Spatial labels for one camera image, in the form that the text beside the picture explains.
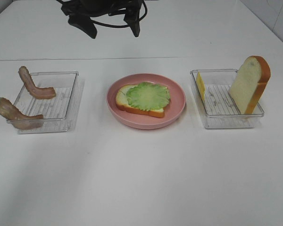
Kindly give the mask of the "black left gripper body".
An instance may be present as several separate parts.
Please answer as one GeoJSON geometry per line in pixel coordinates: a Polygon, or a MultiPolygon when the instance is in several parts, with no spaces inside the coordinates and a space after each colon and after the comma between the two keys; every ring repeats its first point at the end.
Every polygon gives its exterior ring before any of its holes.
{"type": "Polygon", "coordinates": [[[88,17],[99,17],[105,14],[133,15],[139,13],[142,0],[68,0],[60,1],[66,15],[79,14],[88,17]]]}

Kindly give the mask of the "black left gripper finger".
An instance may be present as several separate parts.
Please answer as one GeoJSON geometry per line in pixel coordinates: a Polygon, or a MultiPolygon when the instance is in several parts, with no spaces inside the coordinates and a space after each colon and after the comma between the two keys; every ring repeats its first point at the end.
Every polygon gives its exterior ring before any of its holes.
{"type": "Polygon", "coordinates": [[[135,37],[140,34],[140,22],[139,22],[140,12],[138,10],[126,11],[124,16],[124,21],[130,27],[135,37]]]}
{"type": "Polygon", "coordinates": [[[81,15],[70,15],[68,23],[80,29],[92,39],[96,38],[96,27],[89,17],[81,15]]]}

